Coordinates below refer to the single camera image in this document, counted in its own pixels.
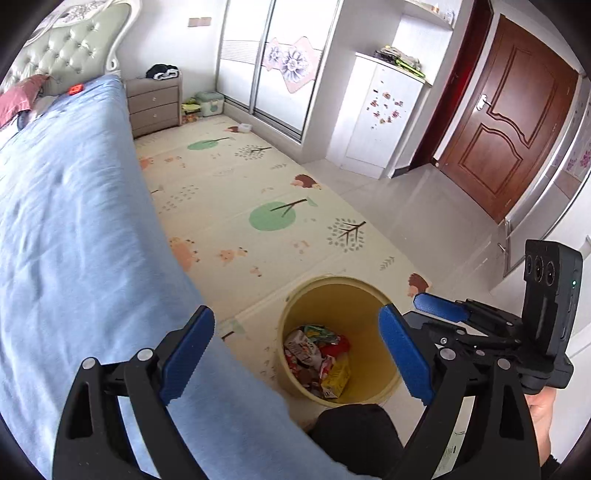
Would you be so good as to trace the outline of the person's right hand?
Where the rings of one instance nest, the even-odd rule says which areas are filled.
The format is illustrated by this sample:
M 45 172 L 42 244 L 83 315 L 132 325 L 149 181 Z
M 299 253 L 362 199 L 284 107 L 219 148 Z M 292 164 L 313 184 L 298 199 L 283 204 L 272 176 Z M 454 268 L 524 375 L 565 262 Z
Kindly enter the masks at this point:
M 550 429 L 556 393 L 554 388 L 546 386 L 538 394 L 525 396 L 535 430 L 540 465 L 551 455 Z

